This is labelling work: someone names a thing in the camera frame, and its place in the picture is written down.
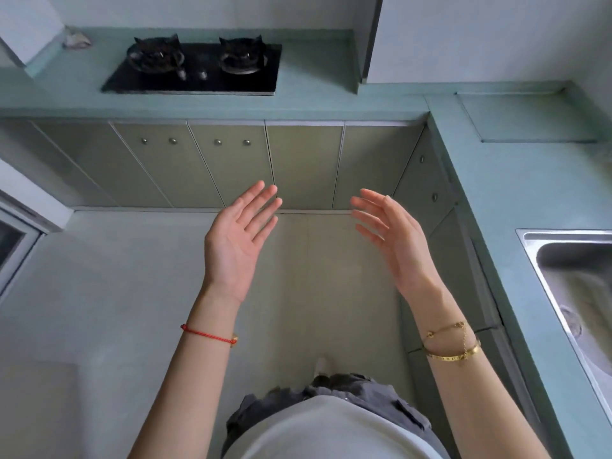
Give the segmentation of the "person's left hand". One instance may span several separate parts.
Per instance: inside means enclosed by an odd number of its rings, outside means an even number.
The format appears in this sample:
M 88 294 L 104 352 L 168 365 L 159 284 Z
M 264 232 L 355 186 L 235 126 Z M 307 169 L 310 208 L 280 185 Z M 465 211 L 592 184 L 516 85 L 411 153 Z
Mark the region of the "person's left hand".
M 241 195 L 224 208 L 228 209 L 225 241 L 217 248 L 204 248 L 204 293 L 236 305 L 245 301 L 263 249 L 254 246 L 253 238 L 281 204 L 276 193 L 248 226 L 241 226 Z

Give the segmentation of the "person's right hand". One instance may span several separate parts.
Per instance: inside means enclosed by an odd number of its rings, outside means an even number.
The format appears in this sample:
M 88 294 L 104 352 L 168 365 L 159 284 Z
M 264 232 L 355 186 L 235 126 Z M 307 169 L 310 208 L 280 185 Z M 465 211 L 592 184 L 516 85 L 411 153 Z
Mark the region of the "person's right hand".
M 384 195 L 361 189 L 359 196 L 383 208 Z M 445 286 L 432 260 L 426 236 L 415 232 L 386 231 L 386 246 L 379 250 L 389 268 L 395 285 L 409 302 L 416 302 L 442 293 Z

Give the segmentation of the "person's right forearm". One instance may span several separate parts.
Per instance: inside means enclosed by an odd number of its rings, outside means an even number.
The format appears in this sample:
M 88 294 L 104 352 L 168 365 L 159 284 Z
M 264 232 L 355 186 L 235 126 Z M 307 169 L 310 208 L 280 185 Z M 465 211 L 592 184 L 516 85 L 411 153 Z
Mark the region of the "person's right forearm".
M 462 457 L 551 459 L 448 289 L 407 303 Z

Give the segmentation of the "person's left forearm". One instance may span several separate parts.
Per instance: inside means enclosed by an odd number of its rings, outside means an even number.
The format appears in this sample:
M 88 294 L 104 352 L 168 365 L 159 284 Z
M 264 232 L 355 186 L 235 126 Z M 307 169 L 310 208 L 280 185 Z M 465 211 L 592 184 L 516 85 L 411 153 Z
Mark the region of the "person's left forearm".
M 128 459 L 206 459 L 240 305 L 201 290 Z

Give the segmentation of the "row of grey-green cabinet doors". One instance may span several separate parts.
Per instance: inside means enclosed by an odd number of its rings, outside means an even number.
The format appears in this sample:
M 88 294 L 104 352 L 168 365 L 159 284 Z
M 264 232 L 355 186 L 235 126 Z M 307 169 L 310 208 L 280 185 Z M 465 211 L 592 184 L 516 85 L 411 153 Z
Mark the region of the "row of grey-green cabinet doors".
M 340 126 L 0 120 L 0 160 L 109 208 L 233 202 L 257 180 L 283 208 L 331 208 Z M 0 459 L 126 459 L 204 271 L 213 214 L 80 212 L 0 304 Z M 279 217 L 238 314 L 210 457 L 243 397 L 302 389 L 319 354 L 418 404 L 379 254 L 343 214 Z

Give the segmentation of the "black glass gas stove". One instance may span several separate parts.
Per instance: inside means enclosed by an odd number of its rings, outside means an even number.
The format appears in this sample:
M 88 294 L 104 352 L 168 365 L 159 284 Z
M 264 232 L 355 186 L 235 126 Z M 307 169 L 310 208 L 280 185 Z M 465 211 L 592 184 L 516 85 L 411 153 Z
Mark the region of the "black glass gas stove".
M 268 44 L 264 69 L 250 75 L 231 75 L 221 70 L 221 46 L 216 43 L 183 43 L 187 80 L 176 73 L 146 75 L 133 69 L 127 59 L 101 87 L 103 93 L 116 94 L 202 94 L 272 96 L 275 94 L 280 68 L 282 45 Z M 199 81 L 197 72 L 208 72 L 207 81 Z

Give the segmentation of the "black burner grate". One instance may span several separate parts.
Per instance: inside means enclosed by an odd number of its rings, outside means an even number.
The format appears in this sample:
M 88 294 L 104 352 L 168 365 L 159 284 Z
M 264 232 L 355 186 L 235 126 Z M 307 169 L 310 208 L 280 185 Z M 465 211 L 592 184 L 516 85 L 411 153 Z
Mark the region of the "black burner grate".
M 221 54 L 219 66 L 231 75 L 250 75 L 264 69 L 267 46 L 261 35 L 254 38 L 226 39 L 219 37 Z
M 176 73 L 176 67 L 184 68 L 186 56 L 175 33 L 169 37 L 134 37 L 134 44 L 127 49 L 126 59 L 140 73 L 161 75 Z

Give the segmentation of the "grey shorts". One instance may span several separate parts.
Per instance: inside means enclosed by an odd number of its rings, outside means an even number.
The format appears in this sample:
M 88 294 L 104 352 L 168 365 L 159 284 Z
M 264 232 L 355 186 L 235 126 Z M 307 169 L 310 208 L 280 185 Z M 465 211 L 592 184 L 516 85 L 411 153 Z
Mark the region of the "grey shorts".
M 318 395 L 334 396 L 376 414 L 425 440 L 442 459 L 450 459 L 448 451 L 433 432 L 431 422 L 402 399 L 393 386 L 357 373 L 318 375 L 301 390 L 276 386 L 261 398 L 253 393 L 246 395 L 226 422 L 226 439 L 220 457 L 224 458 L 232 445 L 256 424 Z

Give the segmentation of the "stainless steel sink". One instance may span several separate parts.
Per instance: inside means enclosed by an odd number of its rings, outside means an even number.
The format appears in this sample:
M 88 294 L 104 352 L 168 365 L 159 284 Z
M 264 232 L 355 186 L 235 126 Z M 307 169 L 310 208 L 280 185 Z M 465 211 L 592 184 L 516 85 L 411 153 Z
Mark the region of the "stainless steel sink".
M 517 229 L 516 235 L 612 425 L 612 230 Z M 560 306 L 580 316 L 578 340 Z

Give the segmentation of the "white shirt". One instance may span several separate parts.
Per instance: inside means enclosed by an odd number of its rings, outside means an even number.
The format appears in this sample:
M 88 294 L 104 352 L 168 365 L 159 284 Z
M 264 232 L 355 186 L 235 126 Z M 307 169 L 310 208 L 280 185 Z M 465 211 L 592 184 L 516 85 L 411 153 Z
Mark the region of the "white shirt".
M 321 395 L 251 427 L 223 459 L 445 459 L 426 440 L 349 401 Z

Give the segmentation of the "metal sink drain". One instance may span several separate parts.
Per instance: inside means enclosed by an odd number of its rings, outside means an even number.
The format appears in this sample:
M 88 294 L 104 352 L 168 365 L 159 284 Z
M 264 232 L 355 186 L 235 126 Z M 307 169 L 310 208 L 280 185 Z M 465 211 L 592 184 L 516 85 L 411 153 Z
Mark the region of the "metal sink drain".
M 575 340 L 578 340 L 583 333 L 583 323 L 580 316 L 576 311 L 566 306 L 560 306 L 560 310 L 570 333 Z

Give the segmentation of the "crumpled pale cloth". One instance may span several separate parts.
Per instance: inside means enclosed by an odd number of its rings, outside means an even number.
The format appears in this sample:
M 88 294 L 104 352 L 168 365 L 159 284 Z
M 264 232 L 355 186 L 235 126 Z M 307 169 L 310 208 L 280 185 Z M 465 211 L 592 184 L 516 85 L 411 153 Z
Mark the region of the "crumpled pale cloth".
M 92 46 L 92 40 L 82 31 L 74 28 L 65 28 L 62 48 L 68 50 L 87 49 Z

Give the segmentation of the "grey door frame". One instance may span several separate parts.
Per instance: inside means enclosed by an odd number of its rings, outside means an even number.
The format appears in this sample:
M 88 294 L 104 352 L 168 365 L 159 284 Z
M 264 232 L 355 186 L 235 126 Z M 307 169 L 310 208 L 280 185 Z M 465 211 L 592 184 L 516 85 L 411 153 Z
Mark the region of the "grey door frame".
M 0 190 L 0 302 L 45 234 L 32 211 Z

